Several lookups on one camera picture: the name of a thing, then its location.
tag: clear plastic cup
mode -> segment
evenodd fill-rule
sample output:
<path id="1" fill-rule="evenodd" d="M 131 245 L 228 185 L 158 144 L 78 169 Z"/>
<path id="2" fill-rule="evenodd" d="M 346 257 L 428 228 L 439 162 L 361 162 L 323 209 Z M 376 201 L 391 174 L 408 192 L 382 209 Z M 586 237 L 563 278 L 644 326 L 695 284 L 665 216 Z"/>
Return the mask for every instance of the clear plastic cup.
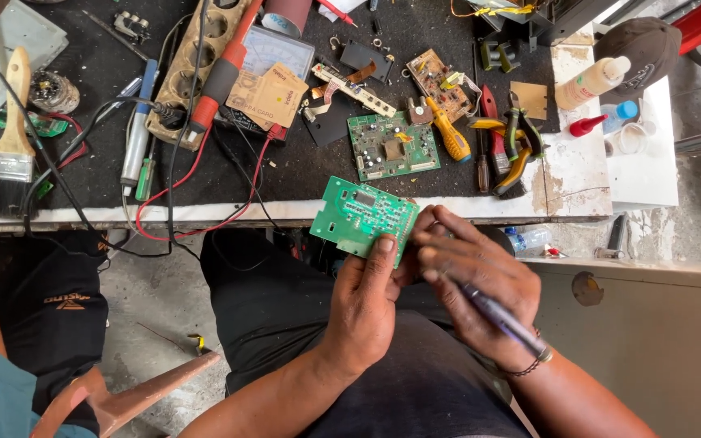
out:
<path id="1" fill-rule="evenodd" d="M 639 123 L 628 123 L 617 133 L 605 140 L 605 149 L 609 156 L 642 154 L 648 148 L 650 127 Z"/>

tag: wooden chair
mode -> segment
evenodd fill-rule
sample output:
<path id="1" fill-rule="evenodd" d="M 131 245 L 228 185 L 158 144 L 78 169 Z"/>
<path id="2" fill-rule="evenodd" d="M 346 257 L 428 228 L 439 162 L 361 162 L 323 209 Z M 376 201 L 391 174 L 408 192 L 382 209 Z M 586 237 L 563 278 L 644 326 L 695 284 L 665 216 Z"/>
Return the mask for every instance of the wooden chair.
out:
<path id="1" fill-rule="evenodd" d="M 97 415 L 99 437 L 107 438 L 175 388 L 219 360 L 218 353 L 208 352 L 167 373 L 116 394 L 108 391 L 101 371 L 94 366 L 61 391 L 34 426 L 30 438 L 53 438 L 66 417 L 86 399 Z"/>

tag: blue bottle cap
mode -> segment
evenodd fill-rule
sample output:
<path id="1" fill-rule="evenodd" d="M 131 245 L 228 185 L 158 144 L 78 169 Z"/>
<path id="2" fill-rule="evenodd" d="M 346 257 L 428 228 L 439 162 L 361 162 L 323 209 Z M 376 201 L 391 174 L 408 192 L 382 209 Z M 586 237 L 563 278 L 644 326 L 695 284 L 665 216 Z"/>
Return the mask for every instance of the blue bottle cap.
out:
<path id="1" fill-rule="evenodd" d="M 632 101 L 622 102 L 615 107 L 615 114 L 624 120 L 632 118 L 637 115 L 637 104 Z"/>

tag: black work mat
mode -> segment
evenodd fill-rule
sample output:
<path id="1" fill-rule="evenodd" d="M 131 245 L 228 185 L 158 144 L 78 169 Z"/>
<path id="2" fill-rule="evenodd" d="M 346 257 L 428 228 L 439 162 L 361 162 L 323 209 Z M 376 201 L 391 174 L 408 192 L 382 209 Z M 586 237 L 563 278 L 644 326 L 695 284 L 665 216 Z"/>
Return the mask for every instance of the black work mat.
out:
<path id="1" fill-rule="evenodd" d="M 465 5 L 457 3 L 457 8 Z M 92 112 L 104 101 L 114 97 L 131 79 L 141 75 L 145 63 L 113 40 L 99 26 L 91 22 L 81 10 L 86 9 L 112 22 L 112 16 L 121 10 L 139 14 L 151 22 L 152 39 L 142 50 L 157 57 L 161 43 L 177 19 L 192 13 L 196 2 L 176 2 L 174 0 L 132 0 L 111 2 L 99 0 L 70 0 L 56 5 L 30 5 L 68 33 L 69 46 L 48 67 L 65 75 L 75 84 L 82 95 L 78 109 L 71 114 L 82 125 L 86 125 Z M 404 109 L 408 97 L 417 98 L 418 89 L 412 79 L 405 79 L 401 71 L 407 62 L 429 48 L 433 48 L 446 65 L 453 65 L 455 71 L 473 74 L 472 19 L 456 18 L 451 15 L 449 2 L 442 1 L 402 1 L 391 4 L 380 2 L 378 11 L 370 13 L 366 5 L 358 7 L 350 14 L 359 29 L 329 22 L 318 15 L 317 3 L 310 12 L 303 39 L 316 46 L 316 52 L 326 55 L 342 73 L 352 73 L 339 63 L 341 49 L 332 53 L 329 38 L 337 35 L 343 42 L 347 39 L 360 41 L 372 46 L 372 40 L 379 37 L 383 45 L 391 47 L 396 57 L 390 79 L 393 85 L 385 86 L 374 79 L 367 81 L 384 101 Z M 379 18 L 383 33 L 374 35 L 373 18 Z M 480 82 L 485 83 L 494 93 L 499 114 L 507 109 L 506 94 L 510 81 L 547 84 L 549 94 L 553 93 L 553 69 L 550 48 L 539 47 L 534 53 L 525 52 L 517 59 L 521 67 L 509 74 L 498 69 L 492 72 L 481 71 Z M 310 86 L 321 82 L 311 77 Z M 474 99 L 474 93 L 466 87 L 467 95 Z M 131 112 L 127 104 L 115 117 L 97 127 L 89 137 L 90 153 L 73 162 L 63 170 L 67 183 L 78 201 L 84 207 L 120 206 L 120 172 L 124 157 L 125 126 Z M 354 102 L 357 114 L 371 114 Z M 553 99 L 548 102 L 550 119 L 544 124 L 544 133 L 554 133 L 559 129 L 559 118 Z M 462 118 L 455 126 L 473 145 L 473 155 L 477 153 L 474 132 L 464 128 Z M 219 136 L 239 155 L 243 164 L 252 174 L 255 159 L 253 153 L 235 131 L 219 129 Z M 74 137 L 68 131 L 57 139 L 44 139 L 46 148 L 54 157 Z M 248 139 L 257 151 L 261 149 L 262 137 L 249 135 Z M 156 155 L 158 167 L 153 192 L 166 184 L 167 162 L 172 153 L 172 145 L 161 144 Z M 477 191 L 477 167 L 473 162 L 457 164 L 440 145 L 442 168 L 401 177 L 384 178 L 372 182 L 377 188 L 402 196 L 475 196 Z M 181 178 L 191 167 L 196 154 L 180 148 L 175 162 L 174 178 Z M 263 168 L 264 183 L 260 190 L 265 201 L 272 200 L 316 200 L 320 199 L 330 175 L 358 183 L 358 174 L 347 136 L 342 140 L 317 147 L 313 142 L 304 119 L 298 116 L 287 138 L 287 143 L 272 144 L 265 154 Z M 277 164 L 270 167 L 269 161 Z M 178 206 L 195 204 L 215 204 L 244 202 L 250 188 L 239 170 L 229 162 L 215 144 L 207 142 L 198 168 L 188 182 L 174 191 L 174 202 Z M 165 205 L 163 200 L 155 204 Z M 41 201 L 41 208 L 70 207 L 69 200 L 57 187 Z"/>

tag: purple pen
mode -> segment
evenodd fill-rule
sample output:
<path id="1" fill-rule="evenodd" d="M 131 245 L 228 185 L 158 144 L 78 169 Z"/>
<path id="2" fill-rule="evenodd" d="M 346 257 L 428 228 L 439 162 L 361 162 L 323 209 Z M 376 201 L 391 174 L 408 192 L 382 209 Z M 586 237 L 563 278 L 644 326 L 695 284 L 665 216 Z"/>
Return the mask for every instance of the purple pen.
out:
<path id="1" fill-rule="evenodd" d="M 484 318 L 521 343 L 538 361 L 547 362 L 553 358 L 550 345 L 527 330 L 508 309 L 470 284 L 464 284 L 460 289 Z"/>

